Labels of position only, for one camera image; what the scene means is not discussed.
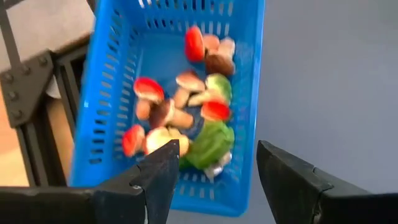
basket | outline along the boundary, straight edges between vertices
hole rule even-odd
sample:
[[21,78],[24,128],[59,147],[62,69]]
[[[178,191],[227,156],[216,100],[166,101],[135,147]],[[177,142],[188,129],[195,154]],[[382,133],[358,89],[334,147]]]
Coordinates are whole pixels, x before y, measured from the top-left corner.
[[196,24],[204,33],[236,41],[231,78],[235,132],[233,160],[215,179],[181,172],[172,208],[236,217],[248,206],[256,129],[265,2],[216,0],[100,0],[91,37],[75,136],[70,186],[90,187],[142,159],[126,158],[123,133],[136,122],[132,90],[140,76],[157,80],[172,96],[175,77],[200,65],[184,55],[184,34]]

